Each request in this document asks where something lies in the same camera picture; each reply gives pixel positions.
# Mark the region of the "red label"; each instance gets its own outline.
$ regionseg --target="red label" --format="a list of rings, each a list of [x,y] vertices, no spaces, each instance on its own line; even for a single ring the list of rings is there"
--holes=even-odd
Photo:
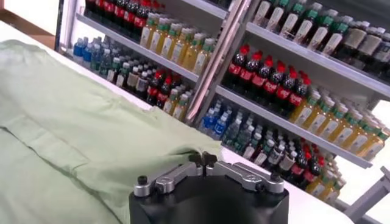
[[[114,12],[114,4],[112,3],[109,3],[107,1],[104,2],[104,10],[107,11],[107,12]]]
[[[100,8],[103,8],[104,6],[104,0],[96,0],[95,1],[95,5],[100,7]]]
[[[288,90],[285,90],[283,87],[279,86],[278,87],[278,90],[276,91],[276,96],[279,98],[279,99],[282,99],[284,100],[285,98],[288,97],[288,95],[290,94],[290,91]]]
[[[136,25],[138,27],[144,27],[145,24],[146,24],[146,19],[141,19],[141,18],[135,17],[134,25]]]
[[[290,97],[288,98],[288,101],[295,106],[299,106],[302,102],[302,98],[300,96],[295,95],[295,93],[292,93]]]
[[[264,89],[269,93],[274,93],[277,85],[267,81],[264,85]]]
[[[124,17],[124,12],[125,12],[124,9],[119,8],[118,6],[115,6],[114,13],[115,13],[116,17],[123,18]]]
[[[125,11],[123,18],[127,22],[131,22],[132,23],[134,21],[134,19],[135,19],[135,15],[133,13],[129,13],[129,12]]]
[[[259,75],[255,75],[255,77],[252,79],[252,83],[254,85],[257,85],[259,87],[262,87],[264,82],[266,81],[267,79],[263,79],[261,78]]]
[[[309,170],[305,170],[305,173],[303,174],[303,176],[309,182],[313,182],[316,179],[316,176],[314,176]]]
[[[229,72],[230,73],[238,75],[240,71],[241,71],[241,67],[240,66],[234,65],[233,63],[231,63],[229,65]]]
[[[297,164],[292,165],[291,172],[293,172],[296,175],[301,175],[303,172],[303,169],[299,168]]]

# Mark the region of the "orange juice bottle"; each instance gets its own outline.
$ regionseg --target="orange juice bottle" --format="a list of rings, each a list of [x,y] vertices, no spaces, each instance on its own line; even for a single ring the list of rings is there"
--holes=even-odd
[[[317,101],[321,98],[317,91],[312,91],[307,100],[303,101],[295,110],[292,112],[289,121],[298,126],[301,126],[306,119],[313,112]]]

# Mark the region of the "yellow juice bottle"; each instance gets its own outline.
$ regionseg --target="yellow juice bottle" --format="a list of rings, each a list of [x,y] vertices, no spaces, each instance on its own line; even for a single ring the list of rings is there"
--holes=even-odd
[[[325,102],[322,104],[320,111],[313,112],[308,119],[303,123],[303,127],[308,131],[315,133],[318,128],[324,123],[327,117],[327,113],[335,105],[335,102],[331,98],[326,97]]]
[[[154,25],[156,14],[150,12],[147,17],[147,23],[142,29],[140,45],[145,48],[150,48],[152,42],[153,33],[156,30]]]
[[[369,117],[364,117],[364,120],[366,120],[366,124],[362,126],[361,129],[357,129],[356,132],[352,133],[342,145],[342,148],[353,154],[358,153],[360,147],[367,142],[373,129],[378,125],[376,121]]]
[[[175,45],[173,46],[172,51],[172,57],[171,61],[174,63],[181,65],[182,64],[182,57],[184,57],[184,54],[188,47],[188,41],[191,39],[191,29],[184,28],[182,29],[182,33],[179,36],[179,39],[176,41]]]
[[[183,67],[189,71],[192,71],[194,69],[196,58],[199,53],[198,47],[201,41],[202,41],[202,34],[201,33],[195,34],[192,45],[188,48],[187,52],[185,53],[184,60],[183,60]]]
[[[161,56],[170,59],[169,53],[171,52],[170,49],[173,49],[173,44],[176,43],[177,35],[176,35],[176,29],[177,25],[172,24],[171,30],[169,30],[168,36],[166,36],[163,44],[163,50],[161,51]]]
[[[312,91],[310,96],[292,112],[289,121],[301,126],[313,112],[317,101],[321,98],[317,91]]]
[[[165,102],[164,107],[163,107],[163,111],[165,111],[165,113],[172,116],[173,111],[175,110],[175,107],[176,107],[178,96],[179,96],[178,90],[172,89],[171,95],[169,95],[169,99]]]
[[[208,61],[211,56],[211,50],[214,45],[215,39],[214,38],[207,38],[205,40],[205,44],[203,46],[203,49],[198,53],[195,61],[195,66],[193,69],[193,72],[197,75],[202,75]]]
[[[332,113],[328,113],[327,119],[324,123],[318,128],[316,135],[327,139],[329,135],[336,130],[336,128],[341,125],[342,118],[348,112],[348,108],[344,104],[337,104],[334,107]]]
[[[338,179],[333,187],[324,190],[323,193],[320,194],[319,199],[329,205],[333,205],[340,195],[340,190],[346,185],[346,183],[347,182],[344,179]]]
[[[367,161],[371,161],[372,159],[374,159],[377,153],[385,147],[385,142],[390,136],[389,131],[390,130],[386,128],[386,130],[382,130],[381,132],[379,132],[378,134],[379,139],[373,142],[366,149],[361,151],[360,154],[358,154],[358,156],[362,157]]]

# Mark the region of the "plastic bottle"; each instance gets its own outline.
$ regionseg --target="plastic bottle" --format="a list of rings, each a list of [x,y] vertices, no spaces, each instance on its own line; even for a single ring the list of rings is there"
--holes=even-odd
[[[178,90],[172,89],[171,95],[169,95],[169,99],[165,102],[164,107],[163,107],[163,111],[165,111],[165,113],[172,115],[173,111],[175,110],[178,97],[179,97]]]
[[[73,60],[80,65],[83,63],[83,49],[83,39],[79,38],[73,47]]]
[[[303,12],[303,6],[306,4],[307,0],[299,0],[297,1],[293,7],[291,8],[288,16],[282,20],[280,23],[282,29],[280,30],[279,35],[284,38],[289,38],[291,35],[291,31],[298,22],[299,17]]]
[[[303,14],[304,19],[296,25],[296,29],[292,30],[295,35],[293,42],[302,44],[314,25],[314,20],[318,16],[318,12],[322,9],[322,5],[318,2],[313,3]]]
[[[261,140],[261,134],[255,132],[253,139],[251,140],[250,144],[246,147],[245,152],[243,154],[243,157],[245,159],[249,160],[252,157],[252,155],[254,154],[254,152],[258,147],[260,140]]]
[[[199,50],[198,47],[201,45],[203,35],[197,33],[194,36],[194,40],[191,46],[188,48],[184,56],[183,67],[189,71],[192,71],[195,67],[196,58],[198,56]]]
[[[248,145],[251,137],[252,137],[252,132],[255,130],[255,127],[249,126],[248,129],[242,130],[238,136],[237,139],[234,143],[234,148],[235,152],[239,155],[243,153],[243,150],[246,145]]]
[[[275,30],[278,28],[278,24],[280,19],[282,18],[286,6],[288,5],[288,0],[279,0],[277,6],[275,7],[274,11],[272,12],[272,15],[267,23],[266,29],[275,32]]]
[[[195,60],[195,66],[193,69],[193,72],[197,75],[202,75],[208,61],[211,57],[211,51],[213,49],[215,39],[214,38],[207,38],[205,40],[205,44],[203,46],[203,49],[198,53],[196,60]]]

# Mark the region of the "red bottle cap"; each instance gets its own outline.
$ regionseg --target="red bottle cap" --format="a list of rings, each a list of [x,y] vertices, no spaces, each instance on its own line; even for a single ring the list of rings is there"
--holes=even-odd
[[[266,66],[272,67],[274,65],[274,62],[272,61],[272,56],[268,55],[265,61]]]

